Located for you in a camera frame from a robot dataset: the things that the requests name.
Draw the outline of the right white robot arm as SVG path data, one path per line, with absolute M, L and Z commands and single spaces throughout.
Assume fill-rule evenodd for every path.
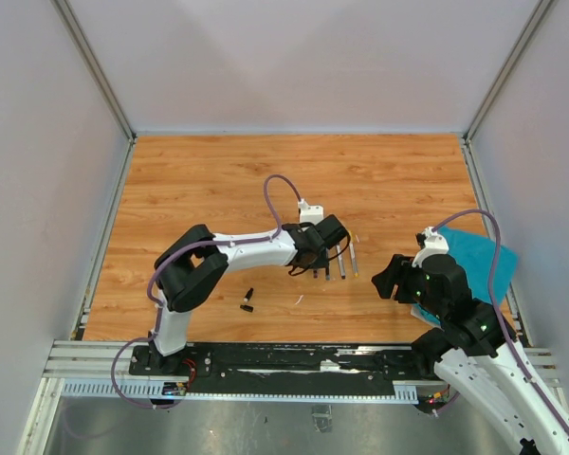
M 412 344 L 413 372 L 450 384 L 518 454 L 569 454 L 569 413 L 531 364 L 511 326 L 473 297 L 448 254 L 416 265 L 395 254 L 372 283 L 383 299 L 417 303 L 440 325 Z

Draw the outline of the white pen black tip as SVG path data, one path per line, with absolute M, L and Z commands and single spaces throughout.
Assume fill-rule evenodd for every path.
M 345 264 L 344 264 L 344 260 L 343 260 L 343 248 L 340 246 L 340 244 L 336 244 L 336 252 L 337 252 L 337 260 L 338 260 L 338 267 L 339 267 L 339 271 L 340 271 L 340 277 L 342 280 L 345 280 L 347 275 L 346 275 L 346 269 L 345 269 Z

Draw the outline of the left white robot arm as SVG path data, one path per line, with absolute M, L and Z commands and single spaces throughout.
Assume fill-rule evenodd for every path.
M 191 227 L 155 261 L 147 296 L 157 306 L 149 344 L 151 363 L 161 373 L 177 373 L 184 363 L 192 312 L 211 295 L 223 276 L 265 266 L 283 266 L 295 276 L 325 269 L 330 251 L 351 236 L 333 214 L 317 224 L 302 222 L 246 235 L 213 233 Z

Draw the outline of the white marker yellow end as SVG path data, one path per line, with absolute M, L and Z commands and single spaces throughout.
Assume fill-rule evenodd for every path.
M 359 270 L 358 270 L 357 255 L 355 251 L 354 238 L 355 238 L 354 234 L 352 232 L 348 232 L 348 251 L 350 255 L 352 273 L 353 276 L 357 278 L 359 276 Z

